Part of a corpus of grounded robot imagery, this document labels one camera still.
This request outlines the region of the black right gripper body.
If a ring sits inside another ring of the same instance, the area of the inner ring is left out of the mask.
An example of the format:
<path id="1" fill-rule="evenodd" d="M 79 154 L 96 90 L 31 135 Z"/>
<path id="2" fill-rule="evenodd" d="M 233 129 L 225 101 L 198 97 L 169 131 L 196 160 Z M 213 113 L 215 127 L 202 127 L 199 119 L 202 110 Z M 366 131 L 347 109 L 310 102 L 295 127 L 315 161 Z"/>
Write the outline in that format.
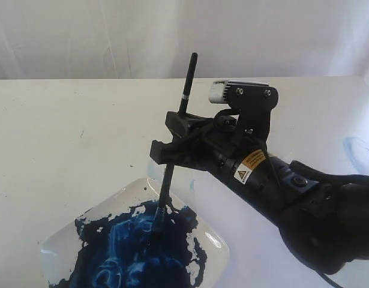
<path id="1" fill-rule="evenodd" d="M 279 192 L 266 143 L 231 116 L 188 118 L 187 167 L 210 173 L 234 192 Z"/>

